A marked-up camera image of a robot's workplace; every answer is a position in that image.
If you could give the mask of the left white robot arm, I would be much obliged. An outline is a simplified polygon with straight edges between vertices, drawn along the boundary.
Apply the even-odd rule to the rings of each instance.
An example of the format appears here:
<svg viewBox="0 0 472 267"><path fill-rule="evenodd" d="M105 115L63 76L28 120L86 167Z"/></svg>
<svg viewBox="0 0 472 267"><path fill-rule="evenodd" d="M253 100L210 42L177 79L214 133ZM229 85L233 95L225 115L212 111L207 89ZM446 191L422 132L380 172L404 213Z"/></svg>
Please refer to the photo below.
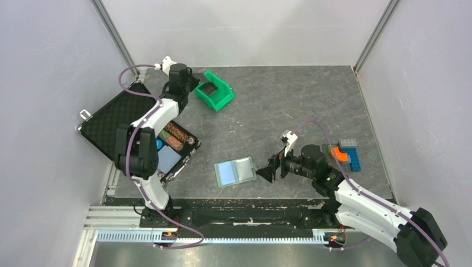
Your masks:
<svg viewBox="0 0 472 267"><path fill-rule="evenodd" d="M145 206L155 210L154 220L166 227L174 222L175 212L167 207L170 196L157 177L159 157L156 137L182 113L188 104L189 93L198 86L200 79L190 67L173 61L169 56L162 63L151 65L151 68L163 71L169 80L160 96L124 88L127 93L150 97L156 102L141 118L118 126L114 163L136 185Z"/></svg>

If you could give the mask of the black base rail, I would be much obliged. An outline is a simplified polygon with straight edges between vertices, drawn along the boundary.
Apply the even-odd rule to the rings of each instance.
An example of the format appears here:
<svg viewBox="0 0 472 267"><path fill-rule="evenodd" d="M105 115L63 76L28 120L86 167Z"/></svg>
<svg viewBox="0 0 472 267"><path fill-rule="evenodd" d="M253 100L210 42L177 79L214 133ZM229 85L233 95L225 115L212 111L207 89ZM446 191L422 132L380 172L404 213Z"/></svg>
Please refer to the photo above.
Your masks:
<svg viewBox="0 0 472 267"><path fill-rule="evenodd" d="M170 238L307 238L313 229L345 231L324 199L172 199L161 216L138 211L141 228Z"/></svg>

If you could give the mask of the toy brick assembly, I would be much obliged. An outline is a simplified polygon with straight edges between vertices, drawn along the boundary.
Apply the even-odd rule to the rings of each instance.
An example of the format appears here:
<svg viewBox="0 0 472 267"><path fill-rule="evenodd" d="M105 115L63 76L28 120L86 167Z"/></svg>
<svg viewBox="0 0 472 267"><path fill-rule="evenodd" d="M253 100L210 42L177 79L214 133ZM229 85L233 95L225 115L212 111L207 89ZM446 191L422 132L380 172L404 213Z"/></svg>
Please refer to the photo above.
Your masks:
<svg viewBox="0 0 472 267"><path fill-rule="evenodd" d="M323 144L322 151L333 160L337 159L345 170L350 172L362 170L356 139L341 139L333 145L333 148L329 144Z"/></svg>

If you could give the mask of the black poker chip case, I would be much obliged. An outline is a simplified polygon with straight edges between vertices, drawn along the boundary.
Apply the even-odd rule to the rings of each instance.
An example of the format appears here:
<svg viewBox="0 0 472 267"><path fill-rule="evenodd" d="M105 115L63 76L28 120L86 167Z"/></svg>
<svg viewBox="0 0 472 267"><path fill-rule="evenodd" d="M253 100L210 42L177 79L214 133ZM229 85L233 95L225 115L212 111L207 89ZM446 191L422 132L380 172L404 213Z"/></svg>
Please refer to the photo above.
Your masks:
<svg viewBox="0 0 472 267"><path fill-rule="evenodd" d="M131 90L149 93L141 82L134 82ZM116 130L141 118L155 104L150 97L122 92L100 108L79 127L79 132L114 163ZM200 140L171 120L156 137L158 149L157 177L161 182L172 179L200 146Z"/></svg>

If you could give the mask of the green plastic bin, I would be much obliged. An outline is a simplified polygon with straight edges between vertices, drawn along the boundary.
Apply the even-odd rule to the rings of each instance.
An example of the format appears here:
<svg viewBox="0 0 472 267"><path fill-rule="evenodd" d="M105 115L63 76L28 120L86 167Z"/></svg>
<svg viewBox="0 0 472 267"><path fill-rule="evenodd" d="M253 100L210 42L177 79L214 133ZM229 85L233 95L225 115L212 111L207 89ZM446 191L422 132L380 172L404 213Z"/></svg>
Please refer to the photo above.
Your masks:
<svg viewBox="0 0 472 267"><path fill-rule="evenodd" d="M200 82L200 84L194 91L195 95L198 99L201 99L209 108L211 108L215 112L219 112L235 97L235 94L232 88L225 81L223 81L211 71L205 71L203 75L207 80L206 82L211 82L215 84L218 87L218 90L210 97L208 97L200 90L200 87L206 82Z"/></svg>

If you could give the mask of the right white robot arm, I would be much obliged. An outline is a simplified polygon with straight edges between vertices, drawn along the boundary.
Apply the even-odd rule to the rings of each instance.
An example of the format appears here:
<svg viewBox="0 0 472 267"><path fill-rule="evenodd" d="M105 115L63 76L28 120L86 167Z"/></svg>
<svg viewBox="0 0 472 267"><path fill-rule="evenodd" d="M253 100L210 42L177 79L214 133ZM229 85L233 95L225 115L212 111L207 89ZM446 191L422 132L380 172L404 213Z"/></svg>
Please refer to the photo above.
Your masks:
<svg viewBox="0 0 472 267"><path fill-rule="evenodd" d="M444 257L448 242L433 215L387 201L332 167L318 145L306 145L299 156L282 150L272 155L257 175L273 183L277 171L309 178L329 201L322 208L325 225L354 228L388 246L406 266L433 266Z"/></svg>

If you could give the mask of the green card holder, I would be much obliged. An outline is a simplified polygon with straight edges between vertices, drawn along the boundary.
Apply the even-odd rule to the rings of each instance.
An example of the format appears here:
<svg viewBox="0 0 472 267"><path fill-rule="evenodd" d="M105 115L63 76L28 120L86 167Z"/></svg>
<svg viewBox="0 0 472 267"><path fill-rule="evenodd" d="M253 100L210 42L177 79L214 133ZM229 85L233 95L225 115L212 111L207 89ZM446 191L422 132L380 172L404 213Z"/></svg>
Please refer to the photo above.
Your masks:
<svg viewBox="0 0 472 267"><path fill-rule="evenodd" d="M257 164L250 156L217 163L214 170L219 188L257 179Z"/></svg>

